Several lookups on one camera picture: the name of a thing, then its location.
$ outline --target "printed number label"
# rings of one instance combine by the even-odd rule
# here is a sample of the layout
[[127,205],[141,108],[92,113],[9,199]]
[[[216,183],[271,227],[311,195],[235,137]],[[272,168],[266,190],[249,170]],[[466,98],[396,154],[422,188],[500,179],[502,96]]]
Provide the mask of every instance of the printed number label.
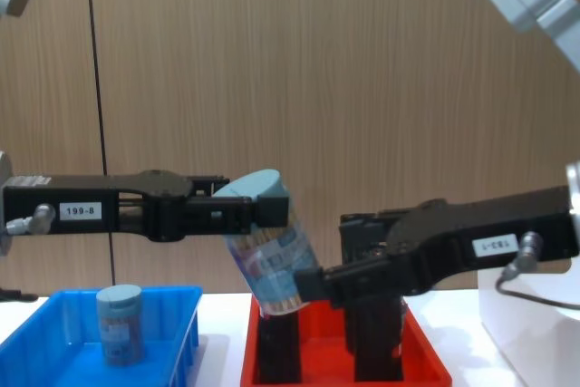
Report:
[[516,235],[503,235],[475,239],[473,249],[477,257],[498,256],[518,251]]
[[61,203],[61,221],[102,219],[101,203]]

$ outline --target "wood grain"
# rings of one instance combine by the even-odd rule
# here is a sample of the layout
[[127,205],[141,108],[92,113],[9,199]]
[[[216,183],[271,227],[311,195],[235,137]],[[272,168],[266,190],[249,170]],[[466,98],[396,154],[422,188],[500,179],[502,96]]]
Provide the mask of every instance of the wood grain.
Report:
[[[102,174],[88,0],[30,0],[0,20],[0,149],[16,174]],[[107,236],[19,237],[0,286],[111,283]]]
[[[580,79],[488,0],[94,0],[94,10],[111,172],[278,168],[327,266],[340,259],[343,213],[564,184],[580,157]],[[117,277],[244,289],[223,245],[115,237]]]

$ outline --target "blue cap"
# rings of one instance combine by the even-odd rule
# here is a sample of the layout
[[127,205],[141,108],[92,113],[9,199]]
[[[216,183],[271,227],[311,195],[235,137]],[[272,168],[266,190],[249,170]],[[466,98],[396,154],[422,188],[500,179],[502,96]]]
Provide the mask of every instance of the blue cap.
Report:
[[141,288],[138,285],[112,285],[97,293],[99,317],[131,317],[141,309]]
[[214,197],[287,197],[288,191],[282,184],[280,172],[275,169],[262,169],[224,186]]

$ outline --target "clear plastic container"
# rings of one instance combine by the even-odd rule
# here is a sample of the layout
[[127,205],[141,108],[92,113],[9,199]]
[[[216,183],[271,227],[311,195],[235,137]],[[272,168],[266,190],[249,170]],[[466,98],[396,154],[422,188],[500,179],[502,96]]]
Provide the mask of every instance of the clear plastic container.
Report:
[[141,289],[113,285],[97,294],[102,354],[111,366],[138,362],[143,354],[140,332]]
[[[278,171],[263,169],[231,182],[214,196],[256,200],[258,196],[287,197],[289,194]],[[294,272],[318,267],[318,263],[292,201],[288,227],[254,226],[250,235],[226,237],[226,241],[237,267],[260,303],[262,314],[288,314],[305,305],[298,294]]]

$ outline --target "cable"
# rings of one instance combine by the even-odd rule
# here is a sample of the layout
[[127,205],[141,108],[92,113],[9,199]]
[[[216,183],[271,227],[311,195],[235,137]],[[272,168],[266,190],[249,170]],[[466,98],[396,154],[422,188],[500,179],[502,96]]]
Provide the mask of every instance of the cable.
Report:
[[545,299],[545,298],[542,298],[540,296],[524,294],[522,292],[516,292],[514,290],[504,289],[504,288],[502,288],[502,286],[504,285],[504,283],[506,283],[506,281],[507,280],[505,280],[503,278],[499,278],[498,281],[496,281],[496,290],[499,293],[501,293],[502,295],[513,296],[515,298],[525,299],[526,301],[531,301],[533,303],[539,303],[539,304],[543,304],[543,305],[552,305],[553,307],[567,308],[569,310],[580,310],[580,304],[562,303],[560,301]]
[[534,272],[537,269],[537,261],[540,257],[540,252],[544,241],[538,233],[528,231],[519,241],[519,250],[517,257],[501,271],[498,281],[496,281],[496,290],[505,296],[513,296],[515,298],[524,299],[532,303],[543,305],[551,305],[553,307],[567,308],[569,310],[580,310],[580,304],[562,303],[551,299],[545,299],[540,296],[524,294],[514,290],[504,289],[502,286],[522,273]]

